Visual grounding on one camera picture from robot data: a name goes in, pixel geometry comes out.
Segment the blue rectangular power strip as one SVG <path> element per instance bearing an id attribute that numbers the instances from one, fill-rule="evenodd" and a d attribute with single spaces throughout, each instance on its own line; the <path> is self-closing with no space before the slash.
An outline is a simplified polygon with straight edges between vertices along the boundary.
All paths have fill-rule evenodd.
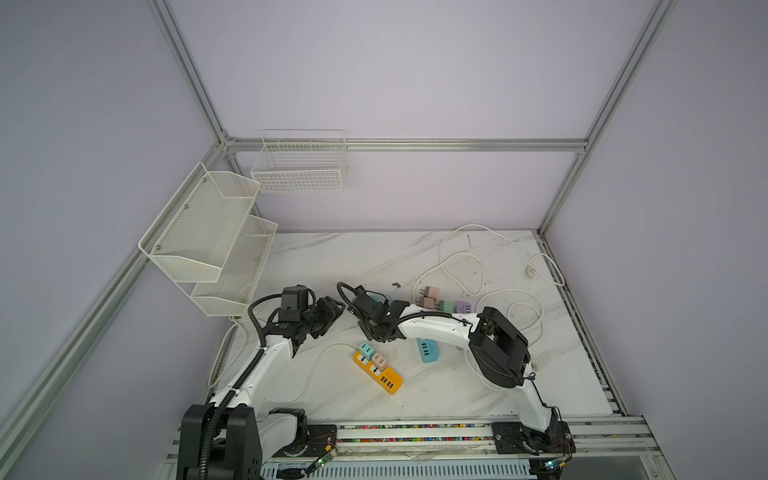
<path id="1" fill-rule="evenodd" d="M 418 338 L 416 342 L 423 363 L 429 364 L 439 359 L 439 349 L 436 341 Z"/>

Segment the orange power strip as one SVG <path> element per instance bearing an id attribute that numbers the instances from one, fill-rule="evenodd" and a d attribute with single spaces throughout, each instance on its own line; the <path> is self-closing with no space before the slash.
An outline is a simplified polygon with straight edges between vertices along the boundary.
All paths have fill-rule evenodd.
<path id="1" fill-rule="evenodd" d="M 353 357 L 355 364 L 389 395 L 395 395 L 403 385 L 403 378 L 388 363 L 384 370 L 378 369 L 371 360 L 366 360 L 357 351 Z"/>

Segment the purple power strip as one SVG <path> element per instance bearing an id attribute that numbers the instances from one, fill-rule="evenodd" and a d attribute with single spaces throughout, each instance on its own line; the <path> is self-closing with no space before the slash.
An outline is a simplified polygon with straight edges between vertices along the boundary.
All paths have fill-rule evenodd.
<path id="1" fill-rule="evenodd" d="M 454 304 L 454 312 L 457 314 L 470 314 L 473 312 L 472 304 L 466 301 L 457 301 Z"/>

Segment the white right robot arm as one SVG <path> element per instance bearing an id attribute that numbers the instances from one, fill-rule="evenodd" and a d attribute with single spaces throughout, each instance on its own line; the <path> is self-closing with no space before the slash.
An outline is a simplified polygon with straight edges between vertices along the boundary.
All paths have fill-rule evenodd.
<path id="1" fill-rule="evenodd" d="M 365 288 L 343 282 L 337 291 L 369 341 L 434 340 L 470 354 L 481 377 L 508 392 L 520 423 L 513 438 L 519 448 L 533 455 L 574 451 L 559 408 L 543 400 L 535 383 L 528 339 L 499 310 L 429 310 L 406 301 L 379 301 Z"/>

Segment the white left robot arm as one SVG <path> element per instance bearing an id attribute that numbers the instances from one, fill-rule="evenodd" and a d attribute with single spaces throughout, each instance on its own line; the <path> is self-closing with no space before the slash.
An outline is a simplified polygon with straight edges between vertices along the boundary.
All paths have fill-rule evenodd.
<path id="1" fill-rule="evenodd" d="M 182 418 L 178 479 L 260 479 L 265 460 L 281 450 L 306 449 L 307 416 L 278 407 L 263 421 L 257 414 L 268 388 L 307 337 L 325 335 L 344 313 L 342 302 L 318 297 L 304 285 L 286 287 L 246 308 L 258 345 L 234 380 Z"/>

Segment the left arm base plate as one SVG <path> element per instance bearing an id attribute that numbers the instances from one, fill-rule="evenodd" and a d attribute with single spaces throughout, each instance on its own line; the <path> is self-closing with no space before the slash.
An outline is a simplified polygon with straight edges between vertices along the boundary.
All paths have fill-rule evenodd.
<path id="1" fill-rule="evenodd" d="M 278 457 L 319 457 L 327 447 L 334 447 L 337 442 L 338 428 L 333 424 L 310 424 L 300 434 L 299 439 L 281 449 Z"/>

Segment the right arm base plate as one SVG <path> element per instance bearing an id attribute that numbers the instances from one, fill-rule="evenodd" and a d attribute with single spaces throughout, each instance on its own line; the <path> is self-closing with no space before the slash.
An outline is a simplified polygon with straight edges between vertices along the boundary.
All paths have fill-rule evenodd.
<path id="1" fill-rule="evenodd" d="M 494 422 L 491 429 L 498 454 L 571 455 L 576 451 L 568 424 L 557 419 L 543 432 L 526 427 L 520 422 Z"/>

